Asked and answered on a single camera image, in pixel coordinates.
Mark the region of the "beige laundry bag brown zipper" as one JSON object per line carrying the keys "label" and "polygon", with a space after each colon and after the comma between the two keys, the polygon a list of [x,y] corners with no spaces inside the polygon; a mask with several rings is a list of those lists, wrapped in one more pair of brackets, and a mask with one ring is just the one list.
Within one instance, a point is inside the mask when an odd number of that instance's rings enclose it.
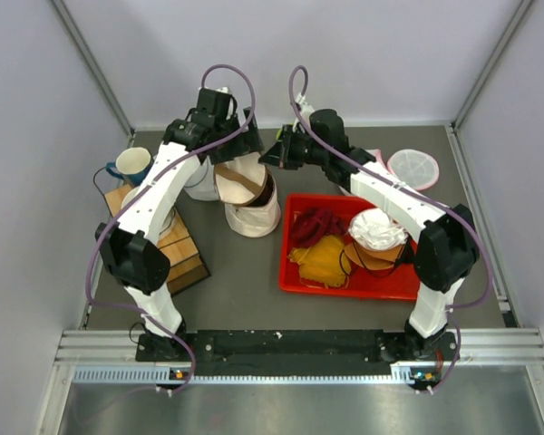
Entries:
{"label": "beige laundry bag brown zipper", "polygon": [[243,237],[270,234],[281,218],[277,183],[257,152],[216,164],[215,188],[229,227]]}

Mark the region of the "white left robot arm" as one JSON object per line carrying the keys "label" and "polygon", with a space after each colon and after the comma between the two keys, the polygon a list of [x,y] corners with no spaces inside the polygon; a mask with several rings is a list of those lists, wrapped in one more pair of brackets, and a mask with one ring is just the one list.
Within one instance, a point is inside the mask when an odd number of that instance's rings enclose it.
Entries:
{"label": "white left robot arm", "polygon": [[205,160],[233,160],[259,149],[253,114],[250,109],[244,114],[246,121],[241,123],[238,102],[228,88],[200,88],[195,107],[165,130],[134,198],[95,232],[105,270],[132,297],[133,309],[143,321],[139,362],[190,358],[185,322],[167,285],[170,261],[157,244],[164,220]]}

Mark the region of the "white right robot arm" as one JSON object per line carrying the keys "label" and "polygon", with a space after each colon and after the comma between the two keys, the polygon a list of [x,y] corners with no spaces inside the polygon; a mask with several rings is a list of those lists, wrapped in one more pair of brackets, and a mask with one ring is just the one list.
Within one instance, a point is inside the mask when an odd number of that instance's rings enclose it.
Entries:
{"label": "white right robot arm", "polygon": [[404,327],[404,353],[428,357],[448,325],[448,313],[465,277],[480,257],[471,211],[448,208],[406,187],[368,150],[354,147],[332,109],[314,111],[308,122],[283,126],[260,162],[296,170],[317,165],[326,177],[380,208],[417,244],[413,270],[420,284]]}

